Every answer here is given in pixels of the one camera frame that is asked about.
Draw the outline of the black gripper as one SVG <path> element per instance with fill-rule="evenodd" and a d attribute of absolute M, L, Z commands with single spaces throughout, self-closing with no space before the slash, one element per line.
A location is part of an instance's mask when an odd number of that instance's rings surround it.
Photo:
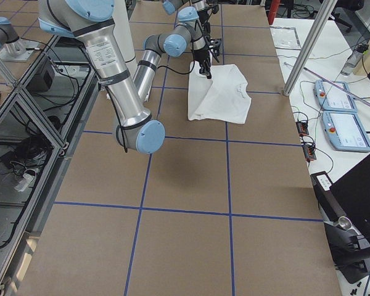
<path fill-rule="evenodd" d="M 202 32 L 204 36 L 210 36 L 211 34 L 211 26 L 208 20 L 202 21 Z"/>
<path fill-rule="evenodd" d="M 207 79 L 211 79 L 212 74 L 210 71 L 210 54 L 208 46 L 193 50 L 193 53 L 195 60 L 199 63 L 200 68 L 202 68 L 203 76 L 205 76 Z"/>

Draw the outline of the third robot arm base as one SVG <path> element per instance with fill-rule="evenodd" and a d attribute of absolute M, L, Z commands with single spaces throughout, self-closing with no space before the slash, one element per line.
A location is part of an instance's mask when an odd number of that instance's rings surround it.
<path fill-rule="evenodd" d="M 0 58 L 6 62 L 26 62 L 40 50 L 39 42 L 19 37 L 10 20 L 0 17 Z"/>

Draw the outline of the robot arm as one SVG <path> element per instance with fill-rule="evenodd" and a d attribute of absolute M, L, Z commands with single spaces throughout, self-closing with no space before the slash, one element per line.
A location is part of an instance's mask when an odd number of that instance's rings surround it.
<path fill-rule="evenodd" d="M 187 47 L 200 65 L 200 74 L 211 77 L 208 6 L 205 1 L 164 1 L 167 14 L 176 12 L 178 23 L 169 33 L 145 40 L 144 55 L 132 75 L 117 43 L 114 29 L 114 1 L 39 1 L 39 24 L 53 35 L 81 41 L 99 82 L 110 96 L 117 123 L 114 135 L 125 150 L 143 154 L 159 150 L 165 138 L 162 123 L 152 119 L 144 100 L 152 86 L 163 54 L 179 57 Z"/>
<path fill-rule="evenodd" d="M 205 0 L 195 0 L 195 1 L 185 1 L 185 0 L 164 0 L 162 1 L 162 7 L 164 11 L 168 15 L 172 15 L 180 8 L 189 4 L 190 6 L 194 7 L 199 16 L 199 22 L 202 27 L 202 33 L 206 36 L 210 36 L 211 28 L 210 28 L 210 16 L 215 14 L 215 5 L 209 4 Z"/>

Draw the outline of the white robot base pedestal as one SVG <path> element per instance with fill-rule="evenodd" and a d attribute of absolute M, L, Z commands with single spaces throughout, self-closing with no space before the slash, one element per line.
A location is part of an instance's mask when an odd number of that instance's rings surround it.
<path fill-rule="evenodd" d="M 113 35 L 117 41 L 131 76 L 134 76 L 138 63 L 134 51 L 125 0 L 114 0 L 112 17 L 115 22 Z"/>

